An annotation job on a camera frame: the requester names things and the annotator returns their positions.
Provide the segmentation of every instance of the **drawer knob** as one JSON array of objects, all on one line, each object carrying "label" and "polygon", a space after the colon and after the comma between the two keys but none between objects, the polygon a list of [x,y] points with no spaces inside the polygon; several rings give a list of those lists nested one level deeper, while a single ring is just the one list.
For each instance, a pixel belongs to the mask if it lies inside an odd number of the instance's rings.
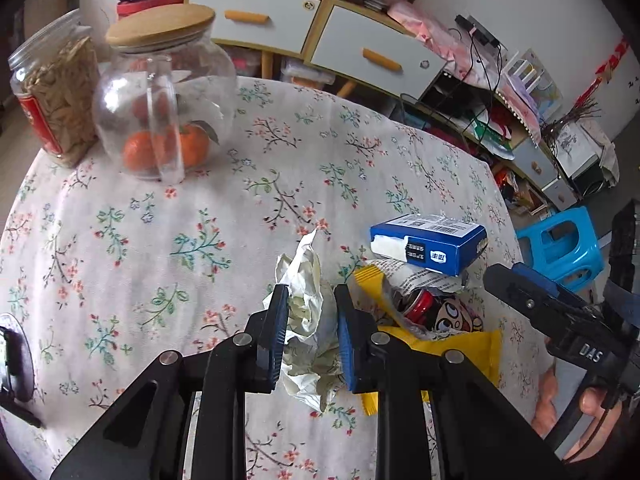
[{"label": "drawer knob", "polygon": [[402,65],[400,63],[397,63],[394,60],[383,56],[382,54],[378,54],[373,50],[369,50],[368,48],[362,49],[362,57],[364,59],[368,59],[373,64],[381,66],[382,68],[386,68],[387,70],[391,70],[391,72],[402,71]]},{"label": "drawer knob", "polygon": [[269,21],[268,14],[256,14],[255,12],[244,12],[244,10],[225,10],[225,18],[234,22],[257,23],[264,25]]}]

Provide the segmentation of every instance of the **white drawer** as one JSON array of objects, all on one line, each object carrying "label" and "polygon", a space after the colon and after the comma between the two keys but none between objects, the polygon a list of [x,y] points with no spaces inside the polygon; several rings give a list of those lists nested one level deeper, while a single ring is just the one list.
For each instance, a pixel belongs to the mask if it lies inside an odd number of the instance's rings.
[{"label": "white drawer", "polygon": [[519,168],[530,181],[540,189],[544,189],[550,182],[558,178],[558,170],[540,148],[529,138],[521,142],[513,150],[513,164]]},{"label": "white drawer", "polygon": [[[390,70],[366,59],[369,49],[400,65]],[[311,59],[314,65],[359,79],[390,94],[419,99],[445,61],[415,38],[351,10],[334,7]]]},{"label": "white drawer", "polygon": [[[216,11],[213,40],[242,41],[300,53],[320,0],[189,0]],[[265,23],[247,23],[225,17],[236,10],[269,17]]]},{"label": "white drawer", "polygon": [[545,196],[553,202],[558,211],[564,211],[578,202],[573,190],[562,178],[558,178],[542,190]]}]

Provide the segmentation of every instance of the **tissue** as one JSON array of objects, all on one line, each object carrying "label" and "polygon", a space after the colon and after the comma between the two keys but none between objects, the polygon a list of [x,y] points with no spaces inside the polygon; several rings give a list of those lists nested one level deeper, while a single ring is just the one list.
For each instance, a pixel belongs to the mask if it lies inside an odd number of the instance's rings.
[{"label": "tissue", "polygon": [[[324,412],[343,386],[337,338],[337,307],[332,287],[320,275],[312,247],[316,231],[302,237],[296,255],[281,254],[276,282],[289,287],[289,320],[280,379],[287,393]],[[271,294],[264,298],[269,307]]]}]

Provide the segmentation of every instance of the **floral pattern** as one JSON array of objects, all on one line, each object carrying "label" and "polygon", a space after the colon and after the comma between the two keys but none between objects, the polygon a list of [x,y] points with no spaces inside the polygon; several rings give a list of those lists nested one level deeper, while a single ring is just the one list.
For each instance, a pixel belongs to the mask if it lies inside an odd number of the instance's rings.
[{"label": "floral pattern", "polygon": [[[469,269],[476,282],[489,265],[520,260],[484,163],[428,132],[301,88],[239,78],[232,137],[180,184],[120,174],[99,145],[74,170],[38,154],[0,242],[0,313],[14,314],[29,340],[30,409],[44,429],[0,416],[36,480],[49,478],[161,352],[206,352],[244,330],[273,290],[277,257],[293,256],[313,229],[322,278],[347,283],[356,302],[364,298],[353,273],[374,257],[369,227],[401,214],[485,225],[489,245]],[[502,329],[500,389],[530,419],[542,340],[484,290],[463,301],[487,330]],[[246,396],[247,476],[375,478],[376,418],[345,390],[332,402],[311,413],[281,384],[269,396]],[[429,415],[427,424],[436,460]],[[188,453],[184,480],[190,461]]]}]

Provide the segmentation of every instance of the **stool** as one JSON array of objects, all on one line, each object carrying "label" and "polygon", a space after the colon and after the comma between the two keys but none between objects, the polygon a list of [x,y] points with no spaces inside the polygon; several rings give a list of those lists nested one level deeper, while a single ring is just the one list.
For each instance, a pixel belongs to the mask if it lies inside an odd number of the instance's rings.
[{"label": "stool", "polygon": [[[585,207],[567,209],[516,233],[524,263],[577,292],[604,269],[589,213]],[[523,247],[527,238],[529,247]]]}]

